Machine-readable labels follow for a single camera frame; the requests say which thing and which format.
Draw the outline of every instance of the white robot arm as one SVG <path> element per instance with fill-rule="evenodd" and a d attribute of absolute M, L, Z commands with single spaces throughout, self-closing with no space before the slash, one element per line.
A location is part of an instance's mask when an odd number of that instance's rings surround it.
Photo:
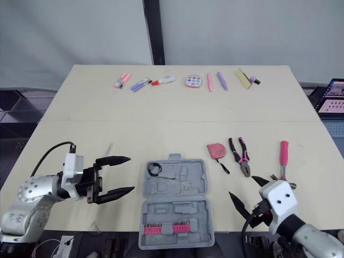
<path fill-rule="evenodd" d="M 87 197 L 88 203 L 101 204 L 132 191 L 134 187 L 125 187 L 99 195 L 102 192 L 102 178 L 98 171 L 102 166 L 114 166 L 129 160 L 123 156 L 104 157 L 97 159 L 92 167 L 83 169 L 83 157 L 75 154 L 74 145 L 66 156 L 63 172 L 30 177 L 19 187 L 15 202 L 2 217 L 0 257 L 30 257 L 55 203 L 67 198 L 79 200 Z"/>
<path fill-rule="evenodd" d="M 334 236 L 322 232 L 310 224 L 305 224 L 296 216 L 297 200 L 286 181 L 267 181 L 263 178 L 252 176 L 262 187 L 259 190 L 263 201 L 258 203 L 250 214 L 240 199 L 230 193 L 235 208 L 247 219 L 243 233 L 247 226 L 251 227 L 264 222 L 269 226 L 272 234 L 279 234 L 281 242 L 294 249 L 301 245 L 308 258 L 344 258 L 344 245 Z M 244 237 L 242 245 L 247 257 Z"/>

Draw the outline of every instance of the wooden table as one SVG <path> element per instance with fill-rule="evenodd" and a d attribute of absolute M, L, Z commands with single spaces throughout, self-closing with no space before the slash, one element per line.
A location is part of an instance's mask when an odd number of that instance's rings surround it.
<path fill-rule="evenodd" d="M 125 197 L 106 204 L 66 200 L 54 205 L 48 230 L 138 231 L 145 163 L 181 153 L 183 159 L 203 159 L 207 168 L 215 231 L 239 231 L 244 219 L 235 210 L 228 191 L 251 210 L 261 200 L 259 186 L 245 178 L 231 153 L 221 161 L 223 172 L 206 145 L 220 142 L 229 151 L 229 137 L 244 137 L 252 175 L 269 178 L 280 173 L 280 141 L 289 141 L 287 178 L 297 183 L 298 215 L 320 229 L 344 227 L 344 161 L 324 125 L 288 66 L 241 66 L 262 83 L 246 90 L 234 74 L 236 66 L 74 66 L 9 175 L 0 196 L 1 215 L 12 204 L 43 153 L 70 140 L 84 166 L 110 155 L 132 158 L 105 169 L 103 189 L 135 186 Z M 209 93 L 206 73 L 214 92 Z M 222 72 L 229 90 L 216 77 Z M 122 90 L 112 83 L 123 72 L 133 74 Z M 130 87 L 144 77 L 158 79 L 174 73 L 174 83 L 150 86 L 137 92 Z M 188 74 L 202 76 L 201 88 L 184 86 Z M 56 174 L 68 147 L 52 152 L 38 175 Z M 254 230 L 266 231 L 260 225 Z"/>

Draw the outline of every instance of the pink screwdriver handle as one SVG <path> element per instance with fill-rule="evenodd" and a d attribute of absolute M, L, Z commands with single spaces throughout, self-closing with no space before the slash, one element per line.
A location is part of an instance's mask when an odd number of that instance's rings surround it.
<path fill-rule="evenodd" d="M 286 166 L 288 164 L 288 144 L 287 141 L 281 141 L 281 165 Z"/>

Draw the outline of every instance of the gray plastic tool case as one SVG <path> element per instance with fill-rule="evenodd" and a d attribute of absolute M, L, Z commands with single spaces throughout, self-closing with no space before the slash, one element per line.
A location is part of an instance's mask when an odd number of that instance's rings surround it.
<path fill-rule="evenodd" d="M 153 162 L 162 167 L 158 176 L 151 176 L 147 171 L 148 165 Z M 214 245 L 210 205 L 204 197 L 206 192 L 203 160 L 182 160 L 180 154 L 170 154 L 169 160 L 147 162 L 144 196 L 148 197 L 148 200 L 142 204 L 140 249 Z M 189 224 L 190 232 L 174 233 L 175 223 Z M 161 225 L 161 234 L 144 234 L 145 226 L 152 224 Z"/>

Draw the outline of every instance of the black cable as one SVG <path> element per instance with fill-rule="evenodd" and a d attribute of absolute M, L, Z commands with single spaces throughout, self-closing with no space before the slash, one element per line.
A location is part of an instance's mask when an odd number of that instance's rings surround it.
<path fill-rule="evenodd" d="M 241 230 L 241 247 L 242 247 L 242 251 L 243 251 L 243 256 L 244 258 L 247 258 L 248 255 L 247 255 L 247 249 L 246 249 L 246 243 L 245 243 L 245 232 L 246 232 L 246 229 L 249 225 L 249 223 L 251 222 L 251 220 L 254 218 L 255 214 L 252 213 L 246 220 L 245 224 L 243 225 L 242 227 L 242 230 Z"/>
<path fill-rule="evenodd" d="M 225 167 L 225 165 L 223 165 L 221 162 L 219 162 L 219 159 L 215 159 L 217 161 L 217 163 L 219 163 L 221 165 L 221 167 L 223 168 L 223 170 L 227 173 L 230 174 L 230 171 Z"/>
<path fill-rule="evenodd" d="M 30 176 L 30 177 L 33 177 L 33 176 L 36 174 L 37 169 L 39 168 L 39 166 L 42 164 L 43 160 L 48 156 L 48 154 L 49 154 L 52 150 L 54 150 L 54 149 L 56 149 L 56 148 L 58 148 L 58 147 L 60 147 L 60 146 L 62 146 L 62 145 L 66 145 L 66 144 L 70 144 L 69 152 L 70 152 L 70 153 L 75 153 L 75 144 L 72 143 L 71 141 L 64 141 L 64 142 L 62 142 L 62 143 L 60 143 L 60 144 L 56 144 L 55 146 L 51 147 L 51 148 L 43 155 L 43 157 L 39 160 L 39 162 L 37 163 L 36 167 L 33 169 L 33 171 L 32 171 L 32 173 L 31 173 L 31 176 Z"/>
<path fill-rule="evenodd" d="M 158 167 L 159 168 L 159 170 L 158 170 L 158 172 L 156 174 L 152 173 L 153 167 Z M 160 172 L 162 171 L 162 167 L 161 167 L 161 165 L 159 163 L 153 162 L 153 163 L 148 164 L 147 171 L 150 174 L 150 176 L 158 176 L 158 174 L 160 174 Z"/>
<path fill-rule="evenodd" d="M 78 249 L 77 249 L 77 252 L 76 252 L 76 256 L 75 256 L 76 258 L 78 258 L 78 256 L 79 256 L 79 252 L 80 252 L 82 240 L 84 239 L 85 235 L 89 235 L 89 236 L 91 236 L 91 237 L 93 237 L 93 238 L 96 238 L 96 237 L 100 236 L 100 235 L 103 234 L 103 233 L 100 232 L 100 233 L 97 234 L 97 235 L 92 235 L 92 234 L 90 234 L 90 233 L 88 233 L 88 232 L 86 232 L 86 231 L 81 231 L 81 232 L 76 233 L 75 236 L 73 236 L 70 240 L 66 241 L 65 243 L 68 243 L 68 242 L 70 243 L 74 238 L 76 238 L 76 236 L 78 236 L 78 235 L 80 235 L 80 234 L 83 234 L 83 235 L 82 235 L 82 237 L 81 237 L 80 244 L 79 244 Z"/>
<path fill-rule="evenodd" d="M 79 246 L 78 246 L 78 248 L 77 248 L 76 256 L 75 256 L 76 258 L 79 257 L 80 247 L 81 247 L 81 244 L 82 244 L 82 240 L 84 239 L 84 236 L 85 236 L 85 234 L 83 234 L 82 237 L 81 237 Z"/>

